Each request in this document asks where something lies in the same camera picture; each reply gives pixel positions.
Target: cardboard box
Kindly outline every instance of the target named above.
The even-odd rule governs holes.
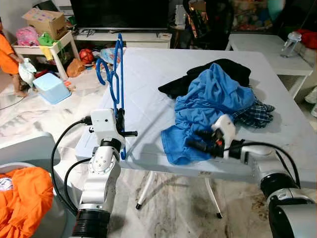
[[[29,26],[35,27],[42,35],[48,32],[53,40],[59,40],[67,33],[65,17],[62,12],[33,8],[22,16]]]

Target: toy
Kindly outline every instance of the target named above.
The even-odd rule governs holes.
[[[79,57],[83,63],[91,63],[94,60],[94,55],[89,49],[82,49],[79,52]]]

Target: plastic bag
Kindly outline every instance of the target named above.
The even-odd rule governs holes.
[[[79,59],[73,59],[73,61],[67,67],[68,77],[77,77],[82,71],[85,70],[84,63]]]
[[[19,46],[38,46],[39,34],[34,27],[28,26],[20,28],[16,31],[16,37]]]
[[[30,63],[29,58],[24,59],[24,63],[19,64],[19,74],[21,79],[26,82],[30,87],[33,87],[33,80],[35,79],[34,73],[36,69]]]

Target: marble floor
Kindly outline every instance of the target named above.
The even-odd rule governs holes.
[[[12,85],[0,93],[0,143],[36,131],[47,131],[55,140],[64,129],[97,107],[103,93],[93,71],[71,79],[72,95],[50,105],[37,93],[20,99],[13,96]],[[82,127],[71,130],[60,144],[63,163],[56,166],[61,176],[76,161],[75,145]],[[77,187],[83,185],[85,166],[70,176]],[[156,173],[155,181],[141,210],[135,205],[149,172],[122,169],[117,182],[109,238],[270,238],[272,237],[264,196],[255,184],[215,179],[212,187],[223,214],[218,219],[202,178]],[[305,189],[316,199],[316,191]]]

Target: orange cloth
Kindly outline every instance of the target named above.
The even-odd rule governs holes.
[[[9,54],[14,54],[10,43],[0,34],[0,67],[5,73],[18,74],[18,63]]]
[[[3,178],[12,179],[13,189],[3,186]],[[50,174],[42,168],[29,167],[0,175],[1,179],[5,191],[0,191],[0,238],[29,238],[52,207]]]

